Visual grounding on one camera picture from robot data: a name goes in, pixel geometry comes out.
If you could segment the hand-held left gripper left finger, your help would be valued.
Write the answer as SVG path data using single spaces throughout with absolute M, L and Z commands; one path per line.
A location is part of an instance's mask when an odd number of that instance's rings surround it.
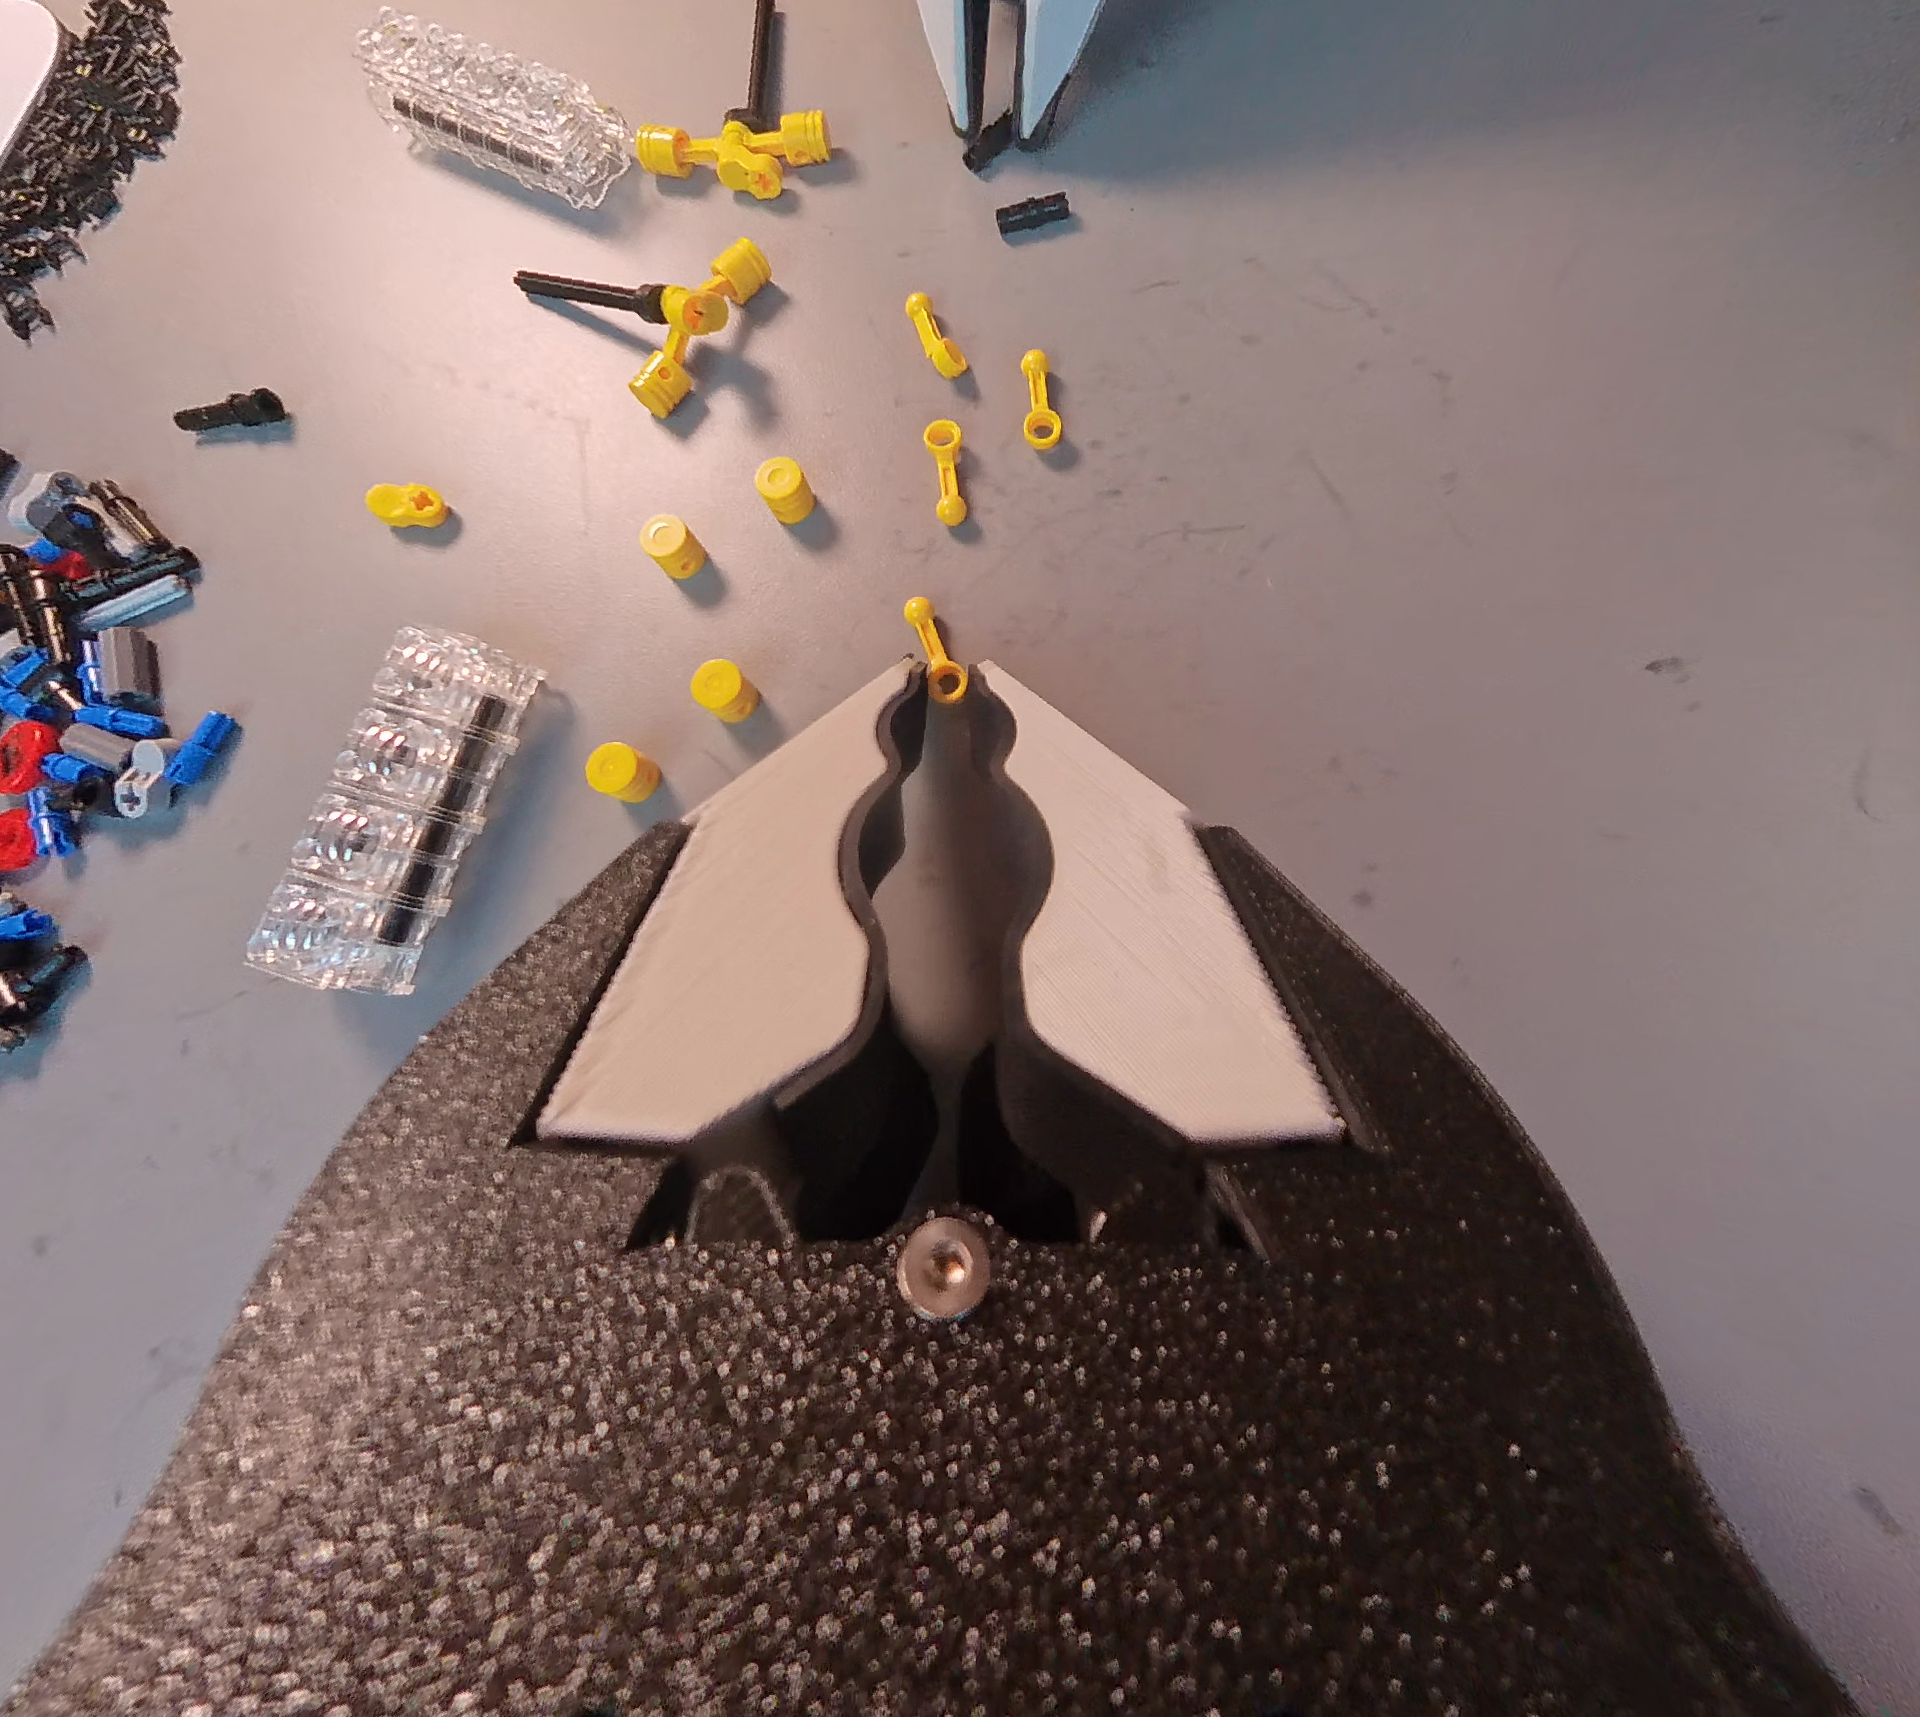
M 843 1066 L 888 994 L 924 668 L 902 658 L 707 796 L 539 1108 L 539 1138 L 683 1146 Z

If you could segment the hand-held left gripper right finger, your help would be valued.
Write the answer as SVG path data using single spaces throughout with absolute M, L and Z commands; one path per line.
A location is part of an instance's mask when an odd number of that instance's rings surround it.
M 1020 940 L 1037 1043 L 1187 1142 L 1340 1136 L 1187 809 L 1008 670 L 977 674 L 1011 716 L 1004 772 L 1049 848 Z

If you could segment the yellow piston crank assembly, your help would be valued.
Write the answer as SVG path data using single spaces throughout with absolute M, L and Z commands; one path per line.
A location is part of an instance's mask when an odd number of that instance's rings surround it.
M 763 250 L 742 236 L 712 259 L 707 279 L 696 285 L 626 285 L 527 267 L 516 269 L 514 284 L 537 300 L 629 311 L 660 327 L 662 345 L 629 381 L 629 392 L 652 415 L 666 417 L 692 387 L 685 367 L 692 342 L 723 327 L 731 311 L 744 308 L 770 277 Z
M 756 0 L 753 9 L 744 102 L 725 112 L 715 134 L 703 138 L 693 138 L 672 124 L 641 125 L 634 136 L 639 167 L 685 178 L 696 166 L 707 166 L 731 192 L 771 200 L 784 188 L 784 166 L 804 167 L 827 161 L 832 138 L 821 110 L 779 116 L 771 110 L 775 0 Z

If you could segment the transparent cylinder block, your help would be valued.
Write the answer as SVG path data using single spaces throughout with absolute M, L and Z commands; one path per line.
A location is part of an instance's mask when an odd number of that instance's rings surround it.
M 400 628 L 252 930 L 248 962 L 311 988 L 410 992 L 542 680 L 466 633 Z
M 386 8 L 354 39 L 384 119 L 522 185 L 598 205 L 628 167 L 622 116 L 567 72 Z

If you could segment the yellow cam piece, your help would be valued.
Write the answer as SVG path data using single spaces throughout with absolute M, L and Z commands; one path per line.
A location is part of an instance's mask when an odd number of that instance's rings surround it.
M 907 597 L 902 613 L 915 633 L 924 655 L 927 694 L 941 703 L 959 702 L 968 691 L 969 674 L 968 668 L 947 651 L 934 602 L 926 595 Z

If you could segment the pile of mixed building parts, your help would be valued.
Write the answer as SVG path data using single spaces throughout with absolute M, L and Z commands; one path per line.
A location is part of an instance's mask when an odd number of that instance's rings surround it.
M 178 727 L 153 621 L 193 597 L 195 552 L 107 477 L 1 453 L 1 1048 L 22 1050 L 85 969 L 18 891 L 92 824 L 134 822 L 198 787 L 237 723 Z

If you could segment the grey desk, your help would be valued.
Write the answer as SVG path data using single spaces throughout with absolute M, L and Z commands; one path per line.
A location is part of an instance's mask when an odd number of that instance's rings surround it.
M 746 99 L 756 0 L 168 2 L 178 138 L 3 338 L 3 444 L 202 552 L 165 698 L 243 733 L 27 891 L 89 977 L 3 1061 L 5 1682 L 420 1033 L 922 592 L 1475 1058 L 1794 1619 L 1915 1712 L 1915 0 L 1109 0 L 990 175 L 913 0 L 775 0 L 771 110 L 832 138 L 771 200 L 634 155 Z M 632 134 L 604 200 L 384 119 L 386 8 L 581 77 Z M 1067 221 L 1000 237 L 1052 189 Z M 666 417 L 660 327 L 516 287 L 696 285 L 742 236 L 771 277 Z M 176 428 L 254 385 L 286 424 Z M 660 512 L 698 575 L 645 556 Z M 403 626 L 542 681 L 413 988 L 294 984 L 248 940 Z M 712 655 L 746 722 L 692 699 Z M 654 796 L 588 787 L 601 742 Z

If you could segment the pile of black clip pins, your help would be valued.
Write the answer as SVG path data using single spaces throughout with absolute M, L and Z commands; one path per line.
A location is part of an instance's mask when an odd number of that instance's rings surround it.
M 51 323 L 36 281 L 82 247 L 85 226 L 117 205 L 138 160 L 179 124 L 179 49 L 164 0 L 89 0 L 82 29 L 56 23 L 36 91 L 1 170 L 1 304 L 22 340 Z

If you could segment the white metal stand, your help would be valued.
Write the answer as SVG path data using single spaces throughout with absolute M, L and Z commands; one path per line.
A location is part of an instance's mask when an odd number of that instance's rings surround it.
M 0 157 L 5 166 L 61 59 L 68 31 L 54 11 L 36 0 L 0 0 L 0 23 Z

